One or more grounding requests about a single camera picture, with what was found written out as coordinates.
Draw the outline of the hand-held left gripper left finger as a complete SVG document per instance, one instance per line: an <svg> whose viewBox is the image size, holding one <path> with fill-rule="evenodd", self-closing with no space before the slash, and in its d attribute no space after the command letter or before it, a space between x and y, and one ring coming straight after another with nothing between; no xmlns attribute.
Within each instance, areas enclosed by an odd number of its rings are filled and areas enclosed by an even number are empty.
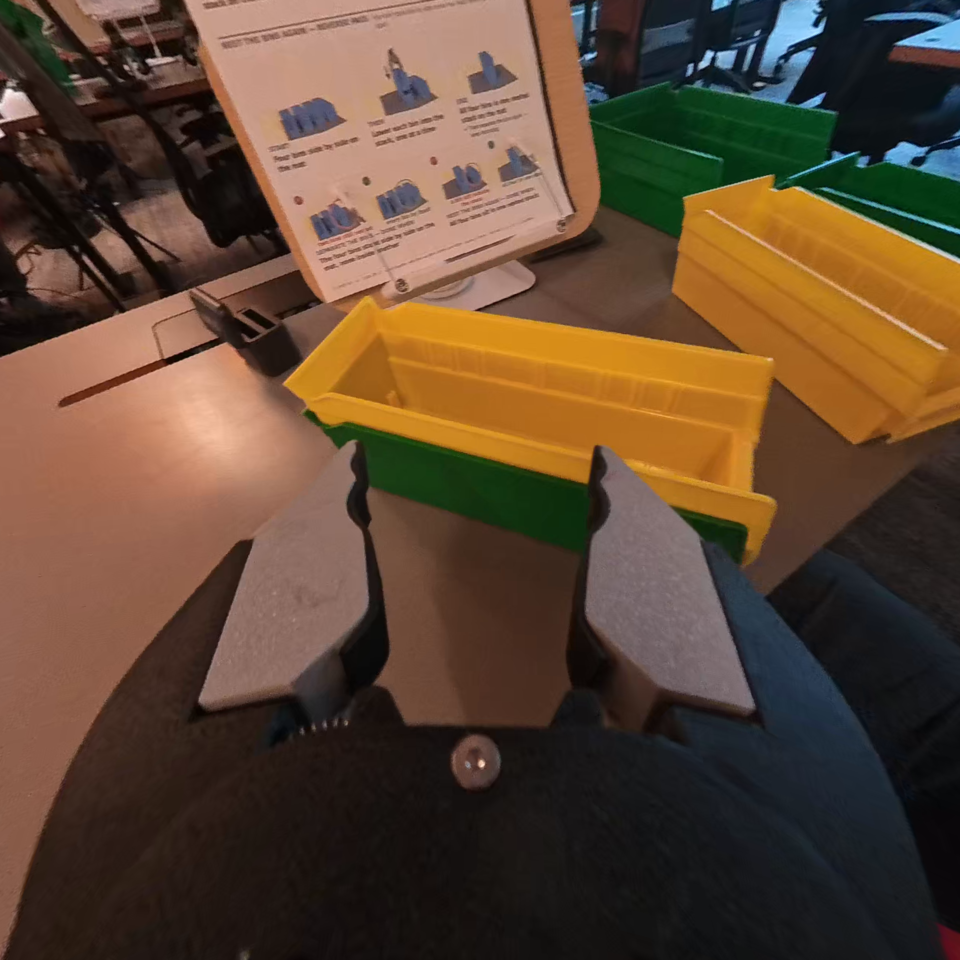
<svg viewBox="0 0 960 960"><path fill-rule="evenodd" d="M251 541L198 696L206 713L290 701L312 724L345 715L387 664L366 452L348 441Z"/></svg>

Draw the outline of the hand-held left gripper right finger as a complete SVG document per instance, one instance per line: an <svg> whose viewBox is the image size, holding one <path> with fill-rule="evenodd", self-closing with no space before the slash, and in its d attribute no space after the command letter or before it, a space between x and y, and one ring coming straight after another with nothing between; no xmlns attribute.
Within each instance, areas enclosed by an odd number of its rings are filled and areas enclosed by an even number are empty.
<svg viewBox="0 0 960 960"><path fill-rule="evenodd" d="M702 537L605 445L589 507L566 647L571 685L614 727L648 733L680 707L736 721L757 705Z"/></svg>

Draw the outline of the green plastic bin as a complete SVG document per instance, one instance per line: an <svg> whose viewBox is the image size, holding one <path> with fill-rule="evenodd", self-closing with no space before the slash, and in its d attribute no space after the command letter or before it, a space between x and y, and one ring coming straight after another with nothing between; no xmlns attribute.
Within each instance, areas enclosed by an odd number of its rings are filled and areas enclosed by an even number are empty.
<svg viewBox="0 0 960 960"><path fill-rule="evenodd" d="M660 83L595 103L589 119L601 204L679 237L685 198L825 162L833 111Z"/></svg>
<svg viewBox="0 0 960 960"><path fill-rule="evenodd" d="M840 155L779 181L801 188L919 243L959 258L959 182L886 161Z"/></svg>
<svg viewBox="0 0 960 960"><path fill-rule="evenodd" d="M336 447L357 440L371 486L469 520L581 553L598 446L612 450L706 541L739 564L757 558L776 502L754 490L756 441L748 432L611 404L587 404L546 426L551 437L477 429L466 450L438 439L303 414Z"/></svg>

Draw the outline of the yellow plastic bin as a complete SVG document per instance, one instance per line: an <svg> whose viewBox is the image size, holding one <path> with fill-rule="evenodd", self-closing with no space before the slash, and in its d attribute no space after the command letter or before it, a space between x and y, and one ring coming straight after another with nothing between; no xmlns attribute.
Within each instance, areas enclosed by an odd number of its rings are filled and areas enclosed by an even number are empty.
<svg viewBox="0 0 960 960"><path fill-rule="evenodd" d="M688 195L674 295L854 445L959 418L959 262L772 175Z"/></svg>
<svg viewBox="0 0 960 960"><path fill-rule="evenodd" d="M736 351L367 297L285 386L325 422L456 450L481 428L553 437L548 417L610 404L748 432L755 462L773 379L772 359Z"/></svg>

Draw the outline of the person's leg in dark trousers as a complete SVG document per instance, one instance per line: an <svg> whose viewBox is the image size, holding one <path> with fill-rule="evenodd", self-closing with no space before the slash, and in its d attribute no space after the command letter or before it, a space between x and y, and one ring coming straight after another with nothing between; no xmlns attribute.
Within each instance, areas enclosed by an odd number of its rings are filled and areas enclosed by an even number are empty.
<svg viewBox="0 0 960 960"><path fill-rule="evenodd" d="M767 599L869 736L909 820L940 923L958 933L958 645L830 551L810 558Z"/></svg>

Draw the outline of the small black holder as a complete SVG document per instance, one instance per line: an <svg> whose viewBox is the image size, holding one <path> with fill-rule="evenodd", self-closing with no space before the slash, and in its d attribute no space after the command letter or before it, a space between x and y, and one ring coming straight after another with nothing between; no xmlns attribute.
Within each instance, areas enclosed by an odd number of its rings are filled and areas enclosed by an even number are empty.
<svg viewBox="0 0 960 960"><path fill-rule="evenodd" d="M258 374L280 378L302 363L303 354L281 319L251 307L237 311L234 319L240 336L234 349Z"/></svg>

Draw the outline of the dark grey desk cover flap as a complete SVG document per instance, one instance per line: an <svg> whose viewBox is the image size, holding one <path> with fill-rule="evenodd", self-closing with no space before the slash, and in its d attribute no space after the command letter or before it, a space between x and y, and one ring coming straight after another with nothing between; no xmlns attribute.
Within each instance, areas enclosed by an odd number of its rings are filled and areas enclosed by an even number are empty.
<svg viewBox="0 0 960 960"><path fill-rule="evenodd" d="M188 296L207 330L234 350L243 349L245 341L241 321L228 306L199 288L188 291Z"/></svg>

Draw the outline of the white stand base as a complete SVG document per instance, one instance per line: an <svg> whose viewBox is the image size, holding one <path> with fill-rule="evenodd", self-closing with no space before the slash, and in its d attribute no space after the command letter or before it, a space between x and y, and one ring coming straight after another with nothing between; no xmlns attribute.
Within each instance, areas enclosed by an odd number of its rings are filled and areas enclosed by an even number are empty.
<svg viewBox="0 0 960 960"><path fill-rule="evenodd" d="M519 296L534 287L537 277L518 260L511 260L430 292L402 300L402 304L479 311Z"/></svg>

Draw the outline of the black tripod stand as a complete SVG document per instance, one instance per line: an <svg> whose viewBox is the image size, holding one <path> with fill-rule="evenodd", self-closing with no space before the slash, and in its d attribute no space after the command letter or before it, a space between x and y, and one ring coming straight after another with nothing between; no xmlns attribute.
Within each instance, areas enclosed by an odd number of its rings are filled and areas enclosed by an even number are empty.
<svg viewBox="0 0 960 960"><path fill-rule="evenodd" d="M2 68L37 109L41 127L58 144L88 205L128 246L162 296L178 291L167 264L154 259L143 236L122 215L110 174L124 165L102 131L71 96L69 70L42 35L40 18L15 2L2 2Z"/></svg>

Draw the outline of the dark office chair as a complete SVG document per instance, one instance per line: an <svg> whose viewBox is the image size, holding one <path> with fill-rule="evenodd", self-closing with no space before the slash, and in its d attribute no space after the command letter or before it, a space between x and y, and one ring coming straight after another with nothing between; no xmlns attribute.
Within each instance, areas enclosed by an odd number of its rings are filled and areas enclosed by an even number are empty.
<svg viewBox="0 0 960 960"><path fill-rule="evenodd" d="M660 84L751 94L777 26L779 1L603 1L584 70L609 97Z"/></svg>

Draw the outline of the black office chair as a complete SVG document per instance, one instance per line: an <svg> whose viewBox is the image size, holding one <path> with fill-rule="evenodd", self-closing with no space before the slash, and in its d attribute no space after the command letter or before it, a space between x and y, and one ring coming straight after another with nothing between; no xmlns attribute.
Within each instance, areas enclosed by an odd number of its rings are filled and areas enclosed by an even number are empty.
<svg viewBox="0 0 960 960"><path fill-rule="evenodd" d="M958 2L822 2L823 27L786 98L836 115L829 149L883 162L902 144L933 149L958 135L958 71L890 59L897 42L958 18Z"/></svg>

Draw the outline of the orange topped desk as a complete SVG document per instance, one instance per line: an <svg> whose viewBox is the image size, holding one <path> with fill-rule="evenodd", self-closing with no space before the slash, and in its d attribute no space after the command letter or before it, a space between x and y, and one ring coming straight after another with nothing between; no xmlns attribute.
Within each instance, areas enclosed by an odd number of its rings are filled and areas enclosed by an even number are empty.
<svg viewBox="0 0 960 960"><path fill-rule="evenodd" d="M952 20L896 42L888 60L958 71L959 21Z"/></svg>

